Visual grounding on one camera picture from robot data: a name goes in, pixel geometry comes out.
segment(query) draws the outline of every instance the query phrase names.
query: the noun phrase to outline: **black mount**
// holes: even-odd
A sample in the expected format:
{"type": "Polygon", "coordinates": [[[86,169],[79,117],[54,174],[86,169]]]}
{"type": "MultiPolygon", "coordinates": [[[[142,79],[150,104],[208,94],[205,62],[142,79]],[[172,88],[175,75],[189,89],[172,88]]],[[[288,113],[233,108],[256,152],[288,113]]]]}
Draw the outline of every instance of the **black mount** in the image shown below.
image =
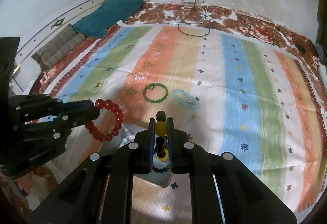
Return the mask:
{"type": "MultiPolygon", "coordinates": [[[[152,165],[155,119],[114,155],[91,154],[32,213],[29,224],[131,223],[133,175],[152,165]]],[[[171,170],[189,173],[193,224],[296,224],[295,215],[233,154],[207,153],[167,119],[171,170]]]]}
{"type": "Polygon", "coordinates": [[[9,179],[18,179],[64,153],[72,128],[100,115],[91,100],[63,103],[50,95],[12,96],[7,107],[0,144],[0,171],[9,179]],[[45,116],[55,118],[33,123],[45,116]]]}

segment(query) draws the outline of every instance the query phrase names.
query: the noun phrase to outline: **green stripe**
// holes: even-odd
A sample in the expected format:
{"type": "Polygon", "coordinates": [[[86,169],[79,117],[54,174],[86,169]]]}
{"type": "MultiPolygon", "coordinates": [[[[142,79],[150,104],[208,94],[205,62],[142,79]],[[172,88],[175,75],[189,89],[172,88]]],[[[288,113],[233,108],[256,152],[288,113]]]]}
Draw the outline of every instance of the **green stripe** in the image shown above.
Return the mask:
{"type": "Polygon", "coordinates": [[[286,143],[283,114],[273,90],[270,75],[262,63],[261,55],[252,42],[241,40],[252,69],[258,103],[261,110],[262,167],[260,180],[277,195],[283,197],[286,180],[286,143]]]}
{"type": "Polygon", "coordinates": [[[83,84],[79,87],[76,93],[72,94],[69,101],[78,101],[83,98],[90,98],[102,91],[102,86],[113,74],[120,63],[127,56],[127,54],[135,47],[139,39],[151,29],[151,27],[136,27],[134,28],[121,42],[111,49],[108,55],[103,58],[99,65],[89,74],[84,80],[83,84]],[[101,82],[102,85],[96,87],[96,84],[101,82]]]}

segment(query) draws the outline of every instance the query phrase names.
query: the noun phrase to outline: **pillow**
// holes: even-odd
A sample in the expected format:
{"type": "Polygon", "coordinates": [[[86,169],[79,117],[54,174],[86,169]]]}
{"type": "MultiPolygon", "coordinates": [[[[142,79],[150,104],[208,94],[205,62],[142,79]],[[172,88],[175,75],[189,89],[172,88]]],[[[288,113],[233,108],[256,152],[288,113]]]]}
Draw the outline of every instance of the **pillow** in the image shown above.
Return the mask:
{"type": "Polygon", "coordinates": [[[89,37],[103,38],[108,28],[119,20],[126,21],[146,1],[149,0],[107,0],[96,11],[77,21],[73,29],[89,37]]]}
{"type": "Polygon", "coordinates": [[[34,53],[32,58],[40,65],[42,71],[47,71],[61,61],[76,46],[81,44],[84,39],[84,35],[76,34],[73,28],[68,25],[34,53]]]}

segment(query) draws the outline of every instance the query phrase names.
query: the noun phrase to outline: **blue stripe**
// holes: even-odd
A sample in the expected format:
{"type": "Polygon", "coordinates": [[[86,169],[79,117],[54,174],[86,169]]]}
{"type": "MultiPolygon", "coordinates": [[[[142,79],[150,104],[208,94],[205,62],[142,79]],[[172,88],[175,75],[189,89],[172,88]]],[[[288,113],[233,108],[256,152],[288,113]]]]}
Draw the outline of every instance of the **blue stripe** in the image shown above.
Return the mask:
{"type": "Polygon", "coordinates": [[[222,153],[233,153],[255,175],[258,175],[262,161],[261,114],[252,70],[242,42],[228,35],[222,35],[221,39],[225,57],[226,81],[225,137],[222,153]],[[243,104],[247,105],[247,110],[242,109],[243,104]],[[245,126],[245,131],[241,130],[242,125],[245,126]],[[248,145],[247,150],[246,145],[243,145],[245,148],[241,149],[242,144],[248,145]]]}
{"type": "Polygon", "coordinates": [[[86,79],[89,74],[94,70],[94,68],[97,67],[99,63],[109,55],[110,50],[116,47],[121,42],[121,40],[125,38],[133,29],[134,27],[120,28],[116,32],[114,37],[112,37],[107,43],[105,43],[104,46],[99,48],[96,53],[94,53],[89,58],[89,60],[84,66],[81,66],[79,71],[77,71],[72,77],[72,79],[66,83],[65,87],[58,93],[56,97],[61,98],[63,102],[67,102],[69,96],[62,97],[61,94],[72,94],[76,92],[83,84],[83,79],[86,79]]]}

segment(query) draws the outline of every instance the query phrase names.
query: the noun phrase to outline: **teal towel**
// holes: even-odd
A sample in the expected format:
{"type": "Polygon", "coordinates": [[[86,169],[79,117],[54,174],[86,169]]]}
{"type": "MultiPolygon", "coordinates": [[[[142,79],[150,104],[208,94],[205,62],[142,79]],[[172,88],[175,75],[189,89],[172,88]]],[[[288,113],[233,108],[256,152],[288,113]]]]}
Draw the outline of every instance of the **teal towel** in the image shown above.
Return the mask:
{"type": "Polygon", "coordinates": [[[144,4],[145,0],[107,0],[96,11],[73,25],[77,33],[103,38],[107,29],[119,20],[126,21],[144,4]]]}

